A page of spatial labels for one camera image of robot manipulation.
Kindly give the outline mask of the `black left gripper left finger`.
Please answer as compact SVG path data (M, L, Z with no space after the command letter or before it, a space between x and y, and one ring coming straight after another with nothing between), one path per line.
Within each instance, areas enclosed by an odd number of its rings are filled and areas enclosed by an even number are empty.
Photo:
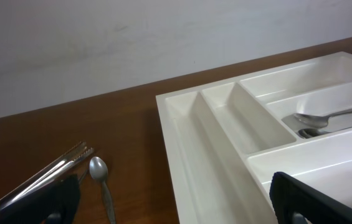
M0 208L0 223L72 223L79 202L80 185L72 174Z

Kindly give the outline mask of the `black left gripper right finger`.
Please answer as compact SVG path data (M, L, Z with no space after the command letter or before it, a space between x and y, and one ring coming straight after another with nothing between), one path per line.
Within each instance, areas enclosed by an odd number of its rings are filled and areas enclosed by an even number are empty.
M269 197L279 223L352 224L352 208L284 172L273 174Z

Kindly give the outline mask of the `steel teaspoon patterned handle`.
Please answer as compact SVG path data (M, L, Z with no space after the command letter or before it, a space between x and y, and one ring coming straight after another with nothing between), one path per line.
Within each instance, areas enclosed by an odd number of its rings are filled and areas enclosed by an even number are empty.
M92 157L89 162L89 172L93 180L96 180L102 188L102 200L107 213L107 217L111 224L116 224L116 216L113 206L113 199L107 186L108 167L106 163L99 157Z

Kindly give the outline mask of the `large steel tablespoon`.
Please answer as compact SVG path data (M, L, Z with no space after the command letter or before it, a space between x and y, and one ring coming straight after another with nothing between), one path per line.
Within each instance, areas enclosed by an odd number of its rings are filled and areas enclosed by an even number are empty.
M328 126L329 124L329 119L335 116L341 116L341 115L345 115L345 114L352 114L352 108L351 109L347 109L347 110L343 110L343 111L338 111L335 113L331 113L325 116L315 116L315 115L309 115L309 114L301 114L301 113L294 113L293 117L309 126L312 128L325 128Z

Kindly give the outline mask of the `small thin steel teaspoon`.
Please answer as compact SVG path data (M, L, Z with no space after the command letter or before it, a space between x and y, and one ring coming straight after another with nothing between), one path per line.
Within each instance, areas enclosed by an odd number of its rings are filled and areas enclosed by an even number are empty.
M87 175L88 173L88 169L86 169L82 175L78 178L78 184L80 185L82 183L82 181L84 180L85 176Z

